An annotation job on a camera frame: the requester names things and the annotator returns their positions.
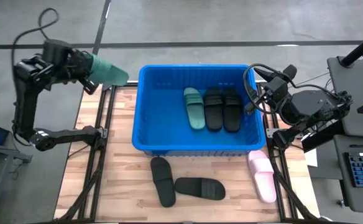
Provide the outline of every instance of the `floor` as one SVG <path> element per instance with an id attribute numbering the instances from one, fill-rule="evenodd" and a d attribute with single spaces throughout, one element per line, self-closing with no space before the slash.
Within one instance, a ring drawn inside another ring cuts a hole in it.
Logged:
<path id="1" fill-rule="evenodd" d="M 87 51 L 99 50 L 100 57 L 129 72 L 130 80 L 137 80 L 140 68 L 150 63 L 265 63 L 279 70 L 292 63 L 298 68 L 294 81 L 300 83 L 326 73 L 328 57 L 346 55 L 357 40 L 363 40 L 363 0 L 113 0 L 108 12 L 104 10 L 107 19 L 101 37 L 98 27 L 104 24 L 101 15 L 106 1 L 110 0 L 0 1 L 1 127 L 11 128 L 14 112 L 9 45 L 17 34 L 36 27 L 46 7 L 60 14 L 60 21 L 47 29 L 51 38 L 81 44 Z M 96 36 L 101 45 L 94 45 Z M 22 38 L 20 48 L 25 49 L 16 51 L 16 59 L 40 52 L 31 44 L 42 41 L 39 33 Z M 232 47 L 222 47 L 223 41 L 233 42 Z M 169 42 L 192 42 L 186 45 L 195 47 L 175 47 L 182 44 Z M 328 79 L 325 75 L 310 83 L 324 86 Z M 43 92 L 35 126 L 73 128 L 81 93 L 79 84 Z M 34 158 L 19 169 L 17 180 L 9 175 L 0 201 L 0 223 L 49 221 L 69 145 L 46 152 L 20 149 Z M 338 198 L 334 182 L 316 180 L 315 190 L 321 214 L 363 223 L 363 215 L 340 209 L 329 195 L 320 194 L 326 190 Z"/>

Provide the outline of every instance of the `wooden table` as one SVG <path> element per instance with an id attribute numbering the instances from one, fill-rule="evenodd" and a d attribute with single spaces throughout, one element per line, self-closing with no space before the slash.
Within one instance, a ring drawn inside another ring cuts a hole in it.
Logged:
<path id="1" fill-rule="evenodd" d="M 77 128 L 94 125 L 100 92 L 96 91 L 91 96 L 84 95 Z M 135 103 L 136 88 L 117 90 L 104 163 L 97 222 L 279 221 L 277 204 L 260 201 L 246 156 L 166 157 L 172 167 L 174 180 L 178 177 L 218 179 L 226 188 L 226 198 L 222 201 L 212 201 L 177 193 L 176 204 L 172 208 L 163 208 L 152 182 L 151 157 L 138 151 L 131 144 Z M 83 146 L 83 143 L 72 144 L 70 153 Z M 89 149 L 85 149 L 69 158 L 55 218 L 62 216 L 81 192 L 88 155 Z M 319 216 L 303 151 L 291 147 L 285 155 L 294 191 L 310 212 Z M 283 191 L 282 195 L 289 214 L 286 193 Z"/>

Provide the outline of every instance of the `green slipper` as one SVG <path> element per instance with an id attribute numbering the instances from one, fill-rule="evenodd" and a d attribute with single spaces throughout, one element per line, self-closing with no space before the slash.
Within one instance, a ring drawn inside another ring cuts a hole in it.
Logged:
<path id="1" fill-rule="evenodd" d="M 190 126 L 195 130 L 203 129 L 205 127 L 205 116 L 204 101 L 201 94 L 194 88 L 186 88 L 184 90 L 184 100 Z"/>

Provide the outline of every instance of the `blue crate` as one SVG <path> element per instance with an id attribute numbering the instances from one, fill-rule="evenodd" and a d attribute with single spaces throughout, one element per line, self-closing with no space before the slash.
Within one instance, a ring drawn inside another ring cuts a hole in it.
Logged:
<path id="1" fill-rule="evenodd" d="M 249 101 L 242 74 L 247 65 L 146 65 L 140 70 L 132 143 L 156 156 L 240 156 L 265 144 L 260 112 L 243 115 L 237 133 L 224 127 L 211 132 L 190 127 L 183 91 L 196 88 L 202 95 L 211 87 L 234 87 L 244 105 Z M 249 83 L 256 89 L 253 71 Z"/>

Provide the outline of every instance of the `slipper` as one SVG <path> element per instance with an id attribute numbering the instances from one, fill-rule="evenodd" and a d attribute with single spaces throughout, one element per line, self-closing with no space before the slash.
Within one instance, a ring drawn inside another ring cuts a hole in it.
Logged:
<path id="1" fill-rule="evenodd" d="M 176 194 L 168 161 L 161 157 L 153 158 L 151 172 L 161 205 L 165 208 L 173 206 L 176 202 Z"/>
<path id="2" fill-rule="evenodd" d="M 248 154 L 249 169 L 254 176 L 260 199 L 265 203 L 275 202 L 274 170 L 270 160 L 262 151 L 251 151 Z"/>
<path id="3" fill-rule="evenodd" d="M 219 88 L 210 88 L 204 95 L 206 126 L 210 131 L 223 127 L 223 99 Z"/>
<path id="4" fill-rule="evenodd" d="M 186 88 L 184 90 L 184 99 L 190 126 L 193 129 L 199 130 L 205 127 L 204 118 L 204 101 L 198 90 L 194 88 Z"/>
<path id="5" fill-rule="evenodd" d="M 238 132 L 241 125 L 242 100 L 235 89 L 226 88 L 224 97 L 224 128 L 228 132 Z"/>
<path id="6" fill-rule="evenodd" d="M 175 189 L 181 194 L 210 200 L 222 200 L 226 196 L 226 189 L 220 181 L 207 178 L 178 178 Z"/>

